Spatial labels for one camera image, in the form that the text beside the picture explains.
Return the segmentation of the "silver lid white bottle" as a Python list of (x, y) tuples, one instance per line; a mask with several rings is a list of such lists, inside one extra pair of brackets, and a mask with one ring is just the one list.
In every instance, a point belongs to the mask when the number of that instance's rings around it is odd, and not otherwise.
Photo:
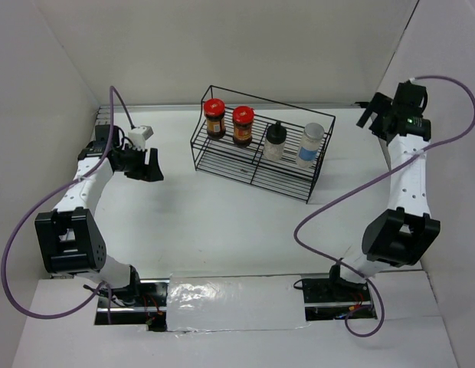
[(324, 133), (323, 126), (318, 123), (308, 123), (304, 127), (296, 155), (296, 164), (299, 167), (307, 168), (312, 165), (323, 141)]

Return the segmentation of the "red lid spice jar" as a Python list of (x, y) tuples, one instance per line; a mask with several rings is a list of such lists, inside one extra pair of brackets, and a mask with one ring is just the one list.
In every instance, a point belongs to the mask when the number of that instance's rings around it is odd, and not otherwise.
[(211, 98), (204, 102), (203, 111), (206, 120), (207, 134), (214, 140), (219, 140), (226, 133), (225, 104), (218, 98)]
[(254, 110), (248, 106), (239, 106), (233, 110), (233, 141), (237, 146), (249, 146), (252, 142)]

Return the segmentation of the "black lid white bottle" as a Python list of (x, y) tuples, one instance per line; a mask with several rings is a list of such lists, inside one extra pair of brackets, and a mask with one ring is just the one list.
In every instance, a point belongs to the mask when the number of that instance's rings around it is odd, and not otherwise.
[(278, 162), (282, 156), (287, 139), (287, 129), (280, 121), (269, 125), (265, 134), (264, 157)]

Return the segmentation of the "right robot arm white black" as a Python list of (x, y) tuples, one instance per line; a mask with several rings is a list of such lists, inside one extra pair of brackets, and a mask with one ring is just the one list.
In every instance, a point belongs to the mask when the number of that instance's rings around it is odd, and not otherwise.
[(394, 174), (388, 207), (367, 226), (361, 250), (330, 269), (326, 290), (336, 301), (363, 289), (379, 272), (416, 264), (440, 233), (441, 224), (432, 218), (427, 201), (424, 149), (431, 141), (431, 122), (423, 117), (427, 103), (425, 87), (402, 82), (393, 97), (375, 93), (357, 123), (358, 127), (368, 123), (371, 132), (385, 141)]

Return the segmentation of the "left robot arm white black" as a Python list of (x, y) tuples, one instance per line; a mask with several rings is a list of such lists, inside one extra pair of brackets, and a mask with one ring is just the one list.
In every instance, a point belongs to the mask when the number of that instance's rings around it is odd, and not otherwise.
[(116, 172), (144, 182), (164, 179), (157, 149), (146, 148), (152, 135), (149, 126), (137, 126), (128, 133), (117, 126), (96, 126), (94, 139), (77, 157), (76, 182), (50, 212), (42, 212), (34, 220), (48, 273), (104, 281), (123, 306), (138, 304), (144, 288), (132, 265), (109, 256), (94, 213)]

